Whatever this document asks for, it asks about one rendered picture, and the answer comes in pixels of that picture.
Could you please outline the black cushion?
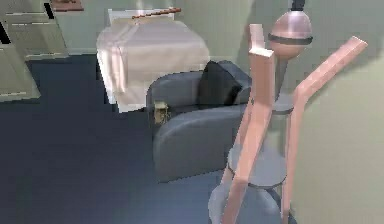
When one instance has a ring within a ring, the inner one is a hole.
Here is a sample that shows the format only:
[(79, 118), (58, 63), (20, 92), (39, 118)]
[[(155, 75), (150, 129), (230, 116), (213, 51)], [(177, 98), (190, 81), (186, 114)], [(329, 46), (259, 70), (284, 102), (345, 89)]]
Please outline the black cushion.
[(203, 109), (233, 105), (241, 89), (227, 70), (209, 61), (198, 84), (197, 105)]

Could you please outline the white cloth covered table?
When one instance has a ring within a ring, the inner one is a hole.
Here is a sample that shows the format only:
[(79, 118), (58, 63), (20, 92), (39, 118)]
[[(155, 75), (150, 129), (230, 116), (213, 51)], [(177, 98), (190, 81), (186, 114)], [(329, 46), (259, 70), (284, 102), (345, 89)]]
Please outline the white cloth covered table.
[(198, 71), (210, 60), (205, 41), (171, 14), (132, 19), (152, 10), (107, 11), (96, 41), (108, 101), (121, 112), (146, 106), (149, 86), (172, 73)]

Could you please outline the brown wooden stick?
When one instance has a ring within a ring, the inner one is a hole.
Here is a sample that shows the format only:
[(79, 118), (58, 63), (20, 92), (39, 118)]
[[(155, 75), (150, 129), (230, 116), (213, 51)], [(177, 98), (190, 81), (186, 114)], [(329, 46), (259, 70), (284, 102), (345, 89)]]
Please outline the brown wooden stick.
[(169, 9), (165, 9), (165, 10), (158, 10), (158, 11), (153, 11), (153, 12), (142, 13), (142, 14), (139, 14), (136, 16), (132, 16), (132, 19), (138, 19), (138, 18), (150, 17), (150, 16), (168, 15), (168, 14), (179, 13), (181, 11), (182, 11), (181, 8), (169, 8)]

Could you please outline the pale green cupboard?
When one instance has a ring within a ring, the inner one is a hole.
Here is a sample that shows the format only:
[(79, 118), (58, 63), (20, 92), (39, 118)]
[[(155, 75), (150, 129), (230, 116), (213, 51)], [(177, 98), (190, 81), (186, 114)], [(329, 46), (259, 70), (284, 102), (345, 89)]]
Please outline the pale green cupboard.
[(51, 0), (0, 0), (0, 102), (39, 98), (27, 61), (67, 56)]

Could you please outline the brown framed wall picture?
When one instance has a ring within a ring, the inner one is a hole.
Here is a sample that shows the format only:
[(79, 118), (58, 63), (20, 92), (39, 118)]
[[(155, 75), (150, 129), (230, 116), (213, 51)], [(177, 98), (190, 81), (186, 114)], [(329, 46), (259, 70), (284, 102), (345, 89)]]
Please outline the brown framed wall picture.
[(81, 0), (50, 0), (56, 12), (83, 11)]

